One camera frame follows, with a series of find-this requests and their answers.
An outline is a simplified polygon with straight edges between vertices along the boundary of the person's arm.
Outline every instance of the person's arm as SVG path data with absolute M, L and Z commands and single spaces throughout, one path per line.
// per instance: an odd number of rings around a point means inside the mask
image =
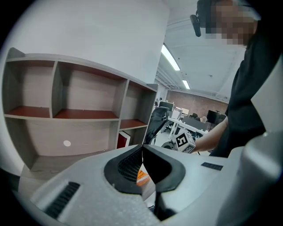
M 228 117 L 216 127 L 214 127 L 209 133 L 195 141 L 195 151 L 210 151 L 213 150 L 228 126 Z

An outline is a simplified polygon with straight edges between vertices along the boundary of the desk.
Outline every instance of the desk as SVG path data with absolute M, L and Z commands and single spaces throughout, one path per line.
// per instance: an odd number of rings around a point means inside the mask
M 190 126 L 190 125 L 188 125 L 188 124 L 185 124 L 185 123 L 183 123 L 183 122 L 181 122 L 181 121 L 179 121 L 179 120 L 177 120 L 177 119 L 168 118 L 168 120 L 174 122 L 174 125 L 173 125 L 173 127 L 172 127 L 172 130 L 171 130 L 171 132 L 170 132 L 170 134 L 169 134 L 169 137 L 168 137 L 169 139 L 171 139 L 172 134 L 175 132 L 175 130 L 178 128 L 178 126 L 181 126 L 181 127 L 183 127 L 183 128 L 186 128 L 186 129 L 188 129 L 188 130 L 190 130 L 190 131 L 193 131 L 193 132 L 198 132 L 198 133 L 200 133 L 200 134 L 202 134 L 202 135 L 205 135 L 205 134 L 208 133 L 207 130 L 206 130 L 206 131 L 199 130 L 199 129 L 197 129 L 197 128 L 195 128 L 195 127 L 192 127 L 192 126 Z

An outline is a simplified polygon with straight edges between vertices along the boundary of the fluorescent light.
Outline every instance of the fluorescent light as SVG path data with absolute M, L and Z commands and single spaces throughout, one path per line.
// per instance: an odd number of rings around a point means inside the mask
M 183 80 L 183 83 L 184 83 L 185 87 L 189 90 L 190 87 L 189 87 L 189 84 L 187 83 L 187 81 L 186 81 L 186 80 Z
M 162 46 L 161 52 L 166 57 L 166 59 L 169 61 L 169 63 L 172 65 L 172 67 L 175 69 L 175 71 L 179 71 L 180 68 L 178 64 L 176 63 L 176 61 L 174 60 L 174 58 L 172 57 L 171 53 L 169 52 L 169 50 L 166 48 L 165 45 Z

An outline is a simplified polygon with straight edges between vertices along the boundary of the red shelf surface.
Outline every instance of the red shelf surface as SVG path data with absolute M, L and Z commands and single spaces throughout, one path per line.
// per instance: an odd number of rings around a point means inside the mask
M 111 111 L 62 109 L 54 118 L 62 119 L 117 119 Z
M 49 108 L 19 106 L 8 112 L 7 115 L 49 118 Z
M 142 126 L 147 126 L 147 125 L 138 119 L 127 119 L 127 120 L 121 120 L 120 129 L 135 128 Z

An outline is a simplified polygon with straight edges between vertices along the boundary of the ceiling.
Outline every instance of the ceiling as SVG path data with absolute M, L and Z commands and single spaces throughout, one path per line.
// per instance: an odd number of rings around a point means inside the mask
M 244 47 L 227 45 L 225 40 L 196 37 L 190 21 L 197 0 L 163 0 L 170 9 L 164 43 L 177 61 L 175 71 L 161 55 L 156 79 L 169 90 L 196 94 L 229 102 L 237 69 L 244 59 Z M 187 80 L 187 90 L 182 80 Z

